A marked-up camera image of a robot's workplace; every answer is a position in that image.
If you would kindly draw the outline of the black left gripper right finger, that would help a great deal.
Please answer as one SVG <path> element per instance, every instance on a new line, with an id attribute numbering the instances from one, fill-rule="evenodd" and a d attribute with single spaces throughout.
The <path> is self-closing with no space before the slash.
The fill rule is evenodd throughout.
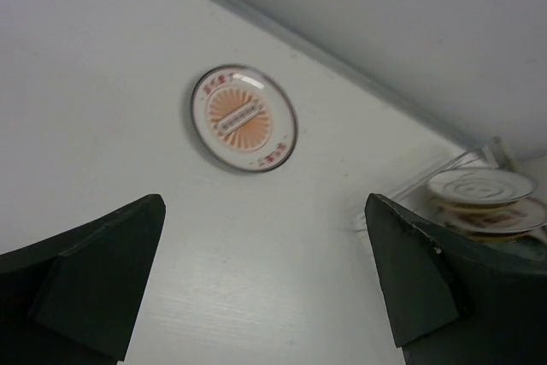
<path id="1" fill-rule="evenodd" d="M 364 211 L 407 364 L 546 362 L 545 262 L 465 238 L 382 195 L 369 195 Z"/>

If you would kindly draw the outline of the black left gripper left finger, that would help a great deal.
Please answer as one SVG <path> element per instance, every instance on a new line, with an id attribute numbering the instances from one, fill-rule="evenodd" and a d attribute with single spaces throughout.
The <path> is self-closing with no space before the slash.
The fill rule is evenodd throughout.
<path id="1" fill-rule="evenodd" d="M 124 361 L 165 216 L 150 194 L 3 254 L 1 362 Z"/>

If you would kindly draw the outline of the yellow patterned plate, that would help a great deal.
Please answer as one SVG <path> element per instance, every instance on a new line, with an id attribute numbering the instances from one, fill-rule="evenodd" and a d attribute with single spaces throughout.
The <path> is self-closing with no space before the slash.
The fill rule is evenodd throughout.
<path id="1" fill-rule="evenodd" d="M 466 233 L 512 235 L 528 233 L 546 224 L 546 205 L 529 197 L 514 203 L 470 205 L 435 199 L 438 218 Z"/>

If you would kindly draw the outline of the white plate ring pattern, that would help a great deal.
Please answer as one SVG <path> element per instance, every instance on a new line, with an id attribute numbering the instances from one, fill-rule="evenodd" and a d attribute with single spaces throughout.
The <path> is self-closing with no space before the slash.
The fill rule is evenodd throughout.
<path id="1" fill-rule="evenodd" d="M 530 197 L 538 183 L 524 175 L 495 168 L 455 168 L 431 177 L 426 187 L 454 203 L 512 203 Z"/>

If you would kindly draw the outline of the white plate orange sunburst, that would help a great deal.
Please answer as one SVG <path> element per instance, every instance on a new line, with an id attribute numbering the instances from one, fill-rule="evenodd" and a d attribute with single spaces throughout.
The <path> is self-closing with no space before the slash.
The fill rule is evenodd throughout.
<path id="1" fill-rule="evenodd" d="M 290 98 L 270 76 L 249 66 L 226 64 L 203 74 L 192 89 L 190 117 L 207 151 L 239 172 L 273 171 L 297 145 Z"/>

